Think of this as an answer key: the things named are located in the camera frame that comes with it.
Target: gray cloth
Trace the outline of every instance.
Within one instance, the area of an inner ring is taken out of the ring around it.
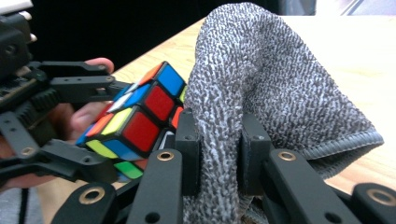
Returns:
[[[265,222],[237,190],[245,112],[258,118],[275,147],[300,152],[323,178],[383,144],[302,39],[261,7],[243,3],[212,11],[195,58],[185,106],[193,109],[203,138],[203,163],[201,192],[184,198],[186,223],[240,223],[245,212]]]
[[[9,189],[0,194],[0,223],[17,224],[21,209],[21,190]],[[26,224],[43,223],[40,200],[36,188],[29,189]]]

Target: dark background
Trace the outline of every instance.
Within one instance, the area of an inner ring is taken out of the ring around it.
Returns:
[[[33,0],[34,61],[107,57],[116,69],[236,0]],[[277,12],[277,2],[251,1]]]

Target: cube face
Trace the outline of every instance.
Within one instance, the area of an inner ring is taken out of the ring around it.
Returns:
[[[138,178],[165,133],[175,131],[185,90],[186,83],[169,63],[155,66],[118,93],[77,145],[112,159],[120,180]]]

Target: table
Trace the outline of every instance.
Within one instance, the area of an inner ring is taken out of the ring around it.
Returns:
[[[350,193],[357,183],[375,182],[396,190],[396,17],[283,17],[331,74],[340,90],[383,135],[372,150],[326,182]],[[132,82],[162,61],[188,80],[203,21],[171,37],[114,75]],[[38,187],[45,223],[82,182],[56,179]]]

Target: light wooden surface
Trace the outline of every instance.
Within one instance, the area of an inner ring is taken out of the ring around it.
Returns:
[[[361,182],[375,182],[396,190],[396,17],[284,17],[284,20],[385,138],[385,145],[327,182],[345,192]],[[168,61],[187,80],[194,65],[194,46],[202,22],[129,63],[115,76],[134,81],[154,65]],[[38,188],[45,223],[50,223],[67,196],[81,184],[57,179]]]

